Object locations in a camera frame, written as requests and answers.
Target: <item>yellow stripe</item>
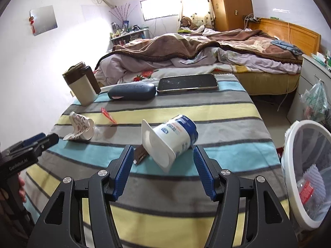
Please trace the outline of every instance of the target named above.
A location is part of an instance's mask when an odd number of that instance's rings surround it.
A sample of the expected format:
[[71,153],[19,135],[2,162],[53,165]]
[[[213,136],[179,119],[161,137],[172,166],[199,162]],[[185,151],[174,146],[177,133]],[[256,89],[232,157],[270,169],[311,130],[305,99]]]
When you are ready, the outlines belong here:
[[235,65],[237,73],[246,73],[248,69],[246,66]]
[[[193,121],[222,120],[242,117],[261,118],[258,110],[252,103],[141,109],[109,112],[109,114],[118,124],[140,124],[143,119],[148,123],[163,123],[180,114],[186,115]],[[101,113],[84,113],[82,115],[93,119],[94,123],[97,125],[111,124],[110,120]],[[71,124],[69,116],[61,116],[58,124]]]
[[52,196],[60,181],[44,171],[37,164],[32,165],[27,169],[27,173],[31,178],[46,192],[47,195]]
[[[28,168],[34,181],[49,195],[55,191],[59,180],[49,175],[38,165]],[[287,200],[282,202],[289,215]],[[157,248],[199,248],[203,247],[209,235],[214,218],[176,218],[148,215],[112,206],[112,213],[120,239]],[[83,199],[83,220],[90,224],[88,199]],[[241,244],[245,214],[238,216],[233,246]]]

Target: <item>bottle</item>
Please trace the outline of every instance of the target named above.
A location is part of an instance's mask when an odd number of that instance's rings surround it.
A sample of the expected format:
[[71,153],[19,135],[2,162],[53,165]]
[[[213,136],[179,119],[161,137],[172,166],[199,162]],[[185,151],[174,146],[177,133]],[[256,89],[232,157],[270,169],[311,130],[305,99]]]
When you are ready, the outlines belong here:
[[84,62],[70,67],[62,75],[81,105],[93,103],[101,92],[91,67],[86,66]]
[[330,50],[328,50],[326,52],[326,64],[327,64],[329,70],[331,70],[331,52],[330,52]]
[[314,219],[318,210],[318,204],[314,198],[314,187],[309,180],[302,178],[297,182],[297,189],[305,211],[311,219]]

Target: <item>blue gripper pad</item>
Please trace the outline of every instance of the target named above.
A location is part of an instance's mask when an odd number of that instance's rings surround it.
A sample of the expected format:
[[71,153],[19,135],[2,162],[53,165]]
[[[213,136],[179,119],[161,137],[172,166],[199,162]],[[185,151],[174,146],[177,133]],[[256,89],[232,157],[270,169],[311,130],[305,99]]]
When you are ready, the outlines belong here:
[[198,170],[200,180],[204,187],[206,195],[214,201],[216,199],[214,178],[212,177],[211,172],[197,147],[195,147],[193,151],[193,160],[195,167]]
[[46,134],[44,134],[44,133],[39,133],[39,134],[37,134],[37,135],[35,135],[35,136],[33,136],[33,137],[31,137],[31,138],[25,140],[25,141],[23,142],[23,146],[29,146],[29,145],[33,144],[34,142],[39,141],[40,139],[42,139],[42,138],[44,138],[44,137],[46,137]]
[[134,159],[134,149],[130,146],[127,155],[125,156],[122,165],[115,177],[115,187],[113,192],[113,197],[115,200],[123,194],[127,179],[129,177],[129,173],[133,164]]

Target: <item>teddy bear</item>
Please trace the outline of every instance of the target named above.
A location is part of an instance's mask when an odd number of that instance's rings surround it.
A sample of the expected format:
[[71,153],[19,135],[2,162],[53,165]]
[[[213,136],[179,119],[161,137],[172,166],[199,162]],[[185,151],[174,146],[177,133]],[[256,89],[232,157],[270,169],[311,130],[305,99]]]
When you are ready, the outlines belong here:
[[188,27],[190,30],[193,31],[198,29],[198,27],[191,21],[189,17],[183,16],[180,22],[182,27]]

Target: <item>phone screen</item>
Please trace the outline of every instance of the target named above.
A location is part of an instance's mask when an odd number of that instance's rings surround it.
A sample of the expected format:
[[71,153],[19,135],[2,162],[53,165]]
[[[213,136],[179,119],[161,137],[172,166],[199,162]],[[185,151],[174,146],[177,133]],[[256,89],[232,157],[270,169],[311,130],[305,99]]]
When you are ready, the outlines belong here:
[[213,74],[184,75],[162,78],[158,84],[158,92],[179,89],[213,89],[218,84]]

